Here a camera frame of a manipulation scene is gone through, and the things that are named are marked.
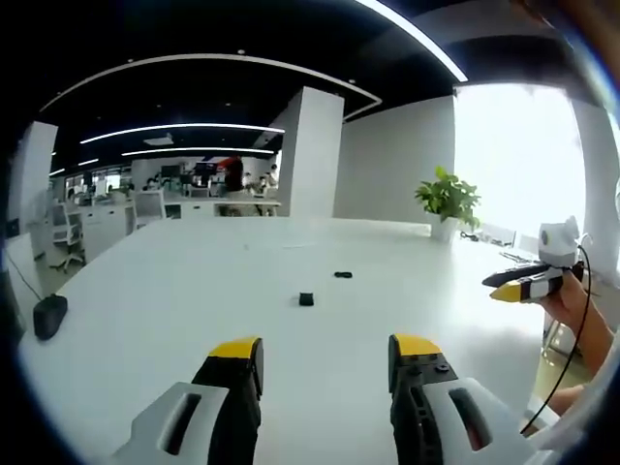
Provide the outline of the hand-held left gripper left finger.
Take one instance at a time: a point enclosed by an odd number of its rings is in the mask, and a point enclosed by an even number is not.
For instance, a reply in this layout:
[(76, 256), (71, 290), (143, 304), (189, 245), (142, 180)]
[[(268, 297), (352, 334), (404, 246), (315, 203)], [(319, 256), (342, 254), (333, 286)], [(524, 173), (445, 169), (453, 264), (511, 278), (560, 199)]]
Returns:
[(251, 464), (262, 422), (258, 336), (213, 349), (190, 383), (176, 383), (132, 421), (112, 464)]

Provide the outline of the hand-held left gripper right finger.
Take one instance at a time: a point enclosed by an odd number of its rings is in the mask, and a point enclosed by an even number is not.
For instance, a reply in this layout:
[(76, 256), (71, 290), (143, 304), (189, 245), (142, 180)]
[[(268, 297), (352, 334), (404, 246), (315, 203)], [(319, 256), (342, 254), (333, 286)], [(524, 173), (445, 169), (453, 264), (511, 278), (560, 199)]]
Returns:
[(518, 416), (478, 381), (458, 377), (425, 338), (389, 337), (388, 391), (400, 464), (524, 464), (535, 454)]

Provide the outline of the person's right hand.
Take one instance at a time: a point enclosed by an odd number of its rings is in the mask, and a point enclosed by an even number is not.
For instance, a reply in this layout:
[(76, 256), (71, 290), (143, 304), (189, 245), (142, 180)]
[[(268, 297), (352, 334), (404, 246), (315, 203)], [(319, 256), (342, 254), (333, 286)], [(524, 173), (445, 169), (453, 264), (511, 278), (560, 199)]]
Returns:
[(571, 271), (563, 273), (563, 286), (549, 296), (543, 297), (541, 305), (554, 320), (568, 327), (574, 335), (585, 327), (590, 314), (595, 310), (594, 302), (584, 290), (582, 283)]

